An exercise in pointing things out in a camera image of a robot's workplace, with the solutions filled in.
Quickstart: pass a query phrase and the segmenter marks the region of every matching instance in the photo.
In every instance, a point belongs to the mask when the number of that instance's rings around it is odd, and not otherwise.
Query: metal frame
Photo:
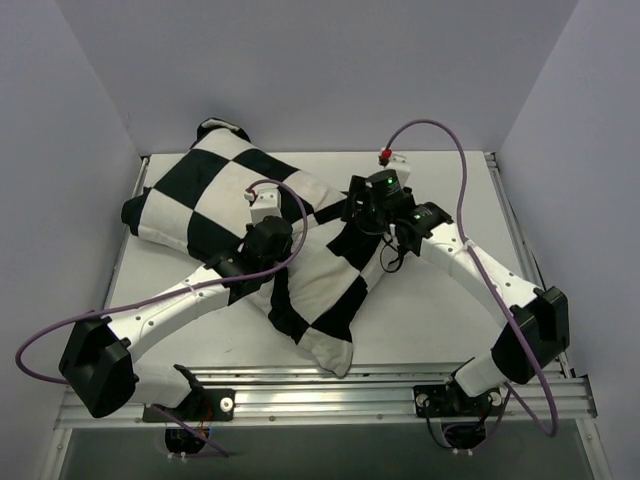
[[[526,235],[520,227],[520,223],[518,222],[515,212],[511,207],[511,203],[507,198],[502,178],[500,177],[500,166],[498,164],[496,154],[494,152],[486,153],[485,159],[487,160],[491,180],[493,181],[493,185],[498,195],[500,207],[502,207],[502,213],[507,221],[511,241],[515,248],[516,255],[518,256],[518,263],[522,268],[522,276],[525,280],[542,285],[544,284],[544,281],[540,276],[533,251],[527,244]],[[558,362],[560,362],[562,371],[567,379],[571,379],[575,376],[573,370],[569,366],[569,359],[565,353],[558,357]],[[588,398],[593,400],[593,396],[591,394],[588,394]],[[576,426],[578,427],[578,433],[582,440],[582,445],[584,447],[589,466],[591,467],[593,477],[596,480],[613,479],[609,462],[607,461],[604,447],[600,441],[600,435],[598,434],[598,429],[593,418],[576,419]]]
[[[194,368],[205,388],[236,391],[234,419],[225,428],[261,425],[336,425],[368,423],[421,423],[415,415],[412,389],[438,384],[457,364],[353,366],[343,379],[303,368]],[[586,379],[566,379],[549,372],[548,380],[563,419],[591,418],[595,412]],[[544,392],[537,382],[517,387],[536,414],[549,416]],[[73,392],[65,396],[58,428],[157,428],[141,422],[142,405],[130,404],[96,420]],[[528,419],[517,403],[510,403],[506,420]],[[446,418],[434,419],[435,422]]]
[[[535,260],[507,200],[495,154],[485,155],[496,194],[505,216],[523,277],[541,282]],[[144,158],[136,182],[141,187],[149,159]],[[105,304],[108,304],[126,245],[124,236],[114,267]],[[575,419],[594,478],[611,478],[593,417],[595,404],[587,378],[572,378],[565,355],[558,359],[561,371],[547,369],[547,378],[556,398],[560,418]],[[458,365],[410,364],[351,367],[349,375],[337,379],[313,367],[194,368],[206,388],[236,390],[235,416],[225,428],[275,425],[406,424],[424,420],[416,417],[412,388],[416,384],[440,384]],[[544,392],[537,382],[518,386],[534,412],[549,418]],[[41,480],[59,478],[74,428],[158,428],[142,422],[142,405],[127,405],[104,419],[94,419],[78,397],[67,390],[54,427]],[[523,421],[528,415],[517,402],[509,404],[505,420]],[[446,421],[446,418],[434,419]]]

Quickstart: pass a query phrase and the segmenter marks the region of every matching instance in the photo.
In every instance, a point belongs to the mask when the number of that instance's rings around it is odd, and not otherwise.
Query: white table surface
[[[341,190],[351,175],[379,169],[374,152],[276,153]],[[455,152],[408,152],[408,186],[418,202],[432,201],[452,215],[460,188]],[[153,184],[181,155],[153,155],[145,185]],[[464,206],[467,234],[514,272],[516,253],[481,152],[467,152],[469,183]],[[196,260],[168,247],[128,236],[111,305],[152,296],[188,276]],[[354,364],[463,362],[490,348],[499,329],[482,306],[437,267],[407,258],[387,274],[351,324]],[[314,360],[276,331],[247,301],[206,314],[154,346],[149,363],[207,366],[309,366]]]

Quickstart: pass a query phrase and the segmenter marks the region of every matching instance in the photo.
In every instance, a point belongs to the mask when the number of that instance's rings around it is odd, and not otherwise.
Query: fabric
[[[191,150],[155,185],[127,201],[122,221],[133,235],[206,262],[239,246],[251,222],[243,192],[256,180],[284,182],[303,200],[309,232],[287,269],[248,296],[273,326],[338,376],[351,365],[349,325],[380,279],[379,237],[340,220],[345,195],[249,143],[239,127],[209,119]],[[282,217],[302,230],[302,216],[283,189]]]

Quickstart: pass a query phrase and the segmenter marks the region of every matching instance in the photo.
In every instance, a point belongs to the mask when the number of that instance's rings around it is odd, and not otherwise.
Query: white backdrop
[[[184,151],[212,114],[271,151],[377,149],[419,116],[495,150],[575,3],[58,0],[141,153]]]
[[[617,480],[640,472],[640,3],[581,0],[502,151],[509,198],[569,297]]]
[[[0,477],[36,478],[63,387],[13,363],[36,330],[100,306],[140,160],[53,1],[0,2]],[[27,352],[55,374],[61,336]]]

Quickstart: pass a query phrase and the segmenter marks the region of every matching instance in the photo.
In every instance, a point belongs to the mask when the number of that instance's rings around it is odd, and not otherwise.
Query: black square
[[[356,312],[367,298],[367,282],[358,276],[333,307],[313,322],[312,327],[330,337],[351,342],[349,325]]]
[[[140,218],[142,218],[142,210],[147,203],[150,191],[151,189],[149,187],[144,187],[142,189],[142,195],[131,198],[122,205],[120,220],[122,220],[122,223],[129,225],[129,230],[136,237],[138,236],[138,227],[140,226]]]
[[[298,171],[297,168],[287,165],[256,148],[242,152],[233,161],[264,177],[281,182],[284,182],[290,175]]]
[[[191,150],[154,188],[186,207],[195,208],[202,192],[228,163],[229,160],[215,153]]]
[[[187,251],[193,258],[206,262],[218,253],[236,249],[241,239],[207,217],[193,212],[187,230]]]
[[[334,255],[344,257],[353,268],[362,271],[376,252],[381,239],[380,235],[367,235],[354,222],[348,222],[327,248]]]
[[[295,223],[300,220],[302,213],[293,195],[282,187],[278,187],[278,191],[280,192],[280,213],[282,214],[282,218],[289,223]],[[302,197],[300,197],[300,200],[302,201],[305,213],[311,215],[313,213],[313,207]]]
[[[304,332],[309,328],[305,319],[291,306],[289,272],[286,268],[275,274],[273,293],[271,294],[271,311],[268,317],[276,330],[291,337],[296,344],[300,342]]]
[[[324,223],[330,222],[331,220],[335,220],[336,218],[340,218],[342,216],[342,212],[344,211],[344,206],[346,203],[346,199],[340,200],[333,205],[329,205],[328,207],[324,207],[316,211],[314,213],[314,216],[316,217],[318,225],[322,225]]]

